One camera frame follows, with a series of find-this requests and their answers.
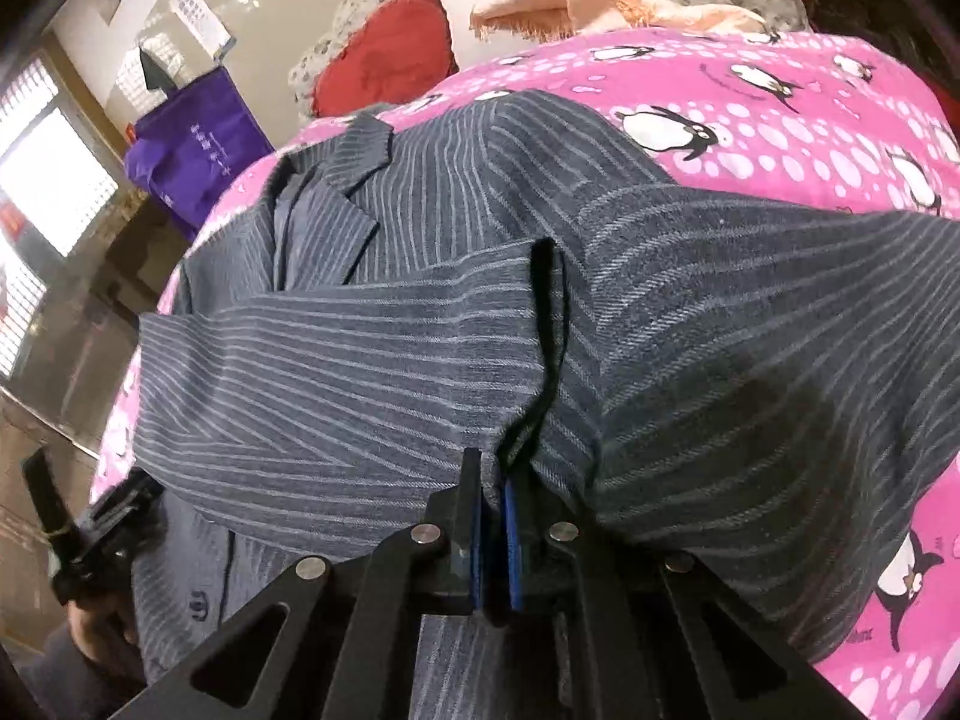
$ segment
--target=jacket sleeve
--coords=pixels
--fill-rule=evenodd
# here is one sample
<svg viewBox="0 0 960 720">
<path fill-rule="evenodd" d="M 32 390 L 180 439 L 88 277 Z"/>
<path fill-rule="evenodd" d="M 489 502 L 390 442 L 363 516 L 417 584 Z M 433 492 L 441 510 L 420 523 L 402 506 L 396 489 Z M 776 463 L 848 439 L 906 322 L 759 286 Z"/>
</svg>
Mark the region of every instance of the jacket sleeve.
<svg viewBox="0 0 960 720">
<path fill-rule="evenodd" d="M 110 717 L 144 688 L 117 677 L 83 656 L 66 623 L 47 638 L 43 654 L 21 664 L 20 678 L 51 720 Z"/>
</svg>

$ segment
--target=window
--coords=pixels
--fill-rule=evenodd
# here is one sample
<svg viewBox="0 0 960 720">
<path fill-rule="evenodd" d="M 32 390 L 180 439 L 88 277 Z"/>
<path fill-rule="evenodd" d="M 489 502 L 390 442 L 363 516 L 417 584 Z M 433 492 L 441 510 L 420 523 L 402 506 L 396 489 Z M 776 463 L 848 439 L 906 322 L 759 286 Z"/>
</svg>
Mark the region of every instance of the window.
<svg viewBox="0 0 960 720">
<path fill-rule="evenodd" d="M 0 162 L 0 189 L 65 257 L 117 183 L 55 110 Z"/>
<path fill-rule="evenodd" d="M 0 206 L 27 218 L 62 256 L 73 250 L 117 182 L 70 124 L 67 98 L 36 59 L 0 97 Z M 47 287 L 21 259 L 0 218 L 0 376 L 13 371 Z"/>
<path fill-rule="evenodd" d="M 2 236 L 0 279 L 0 292 L 5 293 L 0 303 L 0 376 L 7 377 L 46 289 Z"/>
<path fill-rule="evenodd" d="M 0 98 L 0 154 L 30 127 L 30 123 L 49 105 L 59 89 L 46 68 L 35 60 L 23 71 L 7 93 Z"/>
</svg>

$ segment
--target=purple tote bag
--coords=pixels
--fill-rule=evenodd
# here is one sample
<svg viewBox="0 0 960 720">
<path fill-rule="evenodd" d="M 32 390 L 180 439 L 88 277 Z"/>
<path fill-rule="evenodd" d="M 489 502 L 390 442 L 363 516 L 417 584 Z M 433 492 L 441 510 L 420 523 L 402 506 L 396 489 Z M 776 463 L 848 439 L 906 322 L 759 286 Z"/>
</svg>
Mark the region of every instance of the purple tote bag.
<svg viewBox="0 0 960 720">
<path fill-rule="evenodd" d="M 193 235 L 234 178 L 271 153 L 224 67 L 191 81 L 134 126 L 124 169 Z"/>
</svg>

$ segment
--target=blue gripper pad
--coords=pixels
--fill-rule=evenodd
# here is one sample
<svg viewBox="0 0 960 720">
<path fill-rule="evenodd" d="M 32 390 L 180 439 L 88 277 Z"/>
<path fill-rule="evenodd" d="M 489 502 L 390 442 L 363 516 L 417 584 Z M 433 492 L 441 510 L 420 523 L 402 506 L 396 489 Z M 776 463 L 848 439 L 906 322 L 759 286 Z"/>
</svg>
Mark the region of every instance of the blue gripper pad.
<svg viewBox="0 0 960 720">
<path fill-rule="evenodd" d="M 487 597 L 487 575 L 484 564 L 483 493 L 473 503 L 473 538 L 470 540 L 470 595 L 474 608 L 483 608 Z"/>
<path fill-rule="evenodd" d="M 504 527 L 507 532 L 507 579 L 510 583 L 510 608 L 523 610 L 523 593 L 520 582 L 523 576 L 523 553 L 517 534 L 517 501 L 514 498 L 514 486 L 508 478 L 503 485 Z"/>
</svg>

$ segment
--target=paper sign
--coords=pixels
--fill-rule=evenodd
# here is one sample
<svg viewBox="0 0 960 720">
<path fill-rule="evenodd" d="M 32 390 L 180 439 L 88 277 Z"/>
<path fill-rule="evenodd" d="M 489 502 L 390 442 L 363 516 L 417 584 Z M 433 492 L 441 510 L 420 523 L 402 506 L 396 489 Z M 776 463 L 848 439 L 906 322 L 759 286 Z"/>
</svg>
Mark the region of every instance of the paper sign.
<svg viewBox="0 0 960 720">
<path fill-rule="evenodd" d="M 170 9 L 181 17 L 186 28 L 197 38 L 203 49 L 213 57 L 214 62 L 221 62 L 227 52 L 233 48 L 236 38 L 227 32 L 210 6 L 203 0 L 170 0 Z"/>
</svg>

